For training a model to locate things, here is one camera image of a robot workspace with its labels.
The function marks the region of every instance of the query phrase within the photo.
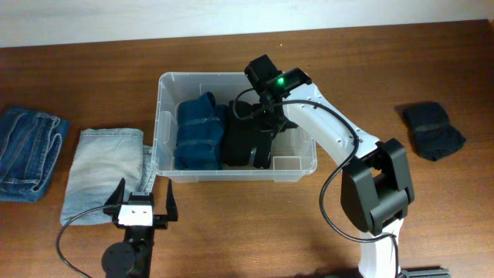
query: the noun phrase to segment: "wooden table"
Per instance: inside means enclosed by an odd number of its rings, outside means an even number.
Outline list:
[[[455,278],[492,276],[494,266],[494,48],[487,21],[151,39],[0,49],[0,104],[72,123],[52,184],[36,204],[0,203],[0,276],[75,277],[55,252],[59,215],[77,146],[88,127],[135,127],[151,144],[162,73],[240,72],[268,53],[283,70],[305,70],[354,123],[408,149],[416,200],[400,234],[401,265],[443,266]],[[397,107],[435,100],[468,139],[437,162],[419,158]],[[176,184],[180,220],[156,233],[153,277],[292,277],[357,267],[359,246],[321,217],[320,186],[335,164],[318,148],[316,172],[297,183]],[[164,211],[166,178],[154,184]],[[357,235],[340,203],[327,209]],[[71,227],[62,249],[102,276],[112,225]]]

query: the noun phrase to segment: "denim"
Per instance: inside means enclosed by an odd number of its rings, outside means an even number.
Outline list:
[[[215,97],[209,92],[178,105],[175,169],[222,169],[221,144],[227,110],[226,105],[216,105]]]
[[[121,178],[126,201],[131,192],[151,192],[156,174],[151,170],[152,147],[143,145],[143,132],[131,128],[88,129],[80,134],[70,168],[60,222],[104,205]],[[102,211],[77,219],[73,225],[111,222]]]
[[[0,201],[44,196],[68,130],[67,120],[23,107],[0,117]]]

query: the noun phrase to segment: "clear plastic bin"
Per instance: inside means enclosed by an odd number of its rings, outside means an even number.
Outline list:
[[[252,87],[244,73],[165,73],[158,84],[151,164],[158,175],[176,182],[198,181],[298,181],[317,167],[316,142],[302,128],[276,136],[272,143],[269,169],[229,167],[218,171],[183,171],[174,168],[173,152],[177,143],[178,104],[212,92],[217,104],[227,104],[237,94]],[[242,100],[257,103],[255,92]]]

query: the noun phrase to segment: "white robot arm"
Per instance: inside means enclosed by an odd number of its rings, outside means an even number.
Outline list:
[[[291,91],[291,94],[285,100],[314,100],[343,117],[360,138],[360,147],[355,155],[357,158],[362,158],[376,150],[376,143],[380,140],[349,121],[323,97],[315,84],[298,86]],[[343,163],[355,148],[352,144],[353,137],[348,129],[326,111],[314,109],[307,104],[295,103],[284,105],[283,112],[289,120],[307,131],[338,165]],[[393,233],[398,240],[398,233],[402,224],[403,219],[396,219],[384,227],[382,232]],[[360,237],[362,239],[373,239],[375,236],[370,232],[360,232]],[[364,278],[394,277],[397,271],[395,265],[394,247],[391,238],[360,244],[358,268]]]
[[[345,163],[341,205],[360,230],[360,238],[341,232],[329,217],[327,222],[342,236],[361,242],[359,271],[364,278],[396,277],[398,241],[395,246],[393,238],[398,240],[408,205],[414,201],[404,147],[395,139],[381,142],[351,123],[300,69],[283,73],[264,55],[251,61],[245,74],[264,106],[266,125],[278,130],[289,120],[307,131],[338,165]],[[372,168],[381,173],[373,177]]]

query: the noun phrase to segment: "folded clothing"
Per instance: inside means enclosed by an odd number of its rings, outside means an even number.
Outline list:
[[[257,109],[245,101],[237,101],[235,108],[240,117],[248,116]],[[230,101],[227,123],[222,142],[222,161],[229,166],[269,168],[272,138],[269,132],[262,132],[259,118],[237,119],[233,114],[233,101]]]
[[[44,196],[68,130],[69,121],[23,107],[0,117],[0,201]]]
[[[413,132],[418,154],[437,161],[463,147],[466,139],[449,124],[449,118],[439,103],[423,103],[404,110],[403,117]]]
[[[143,145],[143,132],[131,128],[88,129],[80,134],[69,173],[60,222],[104,205],[121,178],[124,201],[131,192],[151,192],[156,174],[151,169],[152,147]],[[77,219],[73,225],[111,222],[103,211]]]
[[[178,105],[177,147],[174,167],[178,170],[221,170],[221,143],[225,133],[226,105],[216,105],[212,93]]]

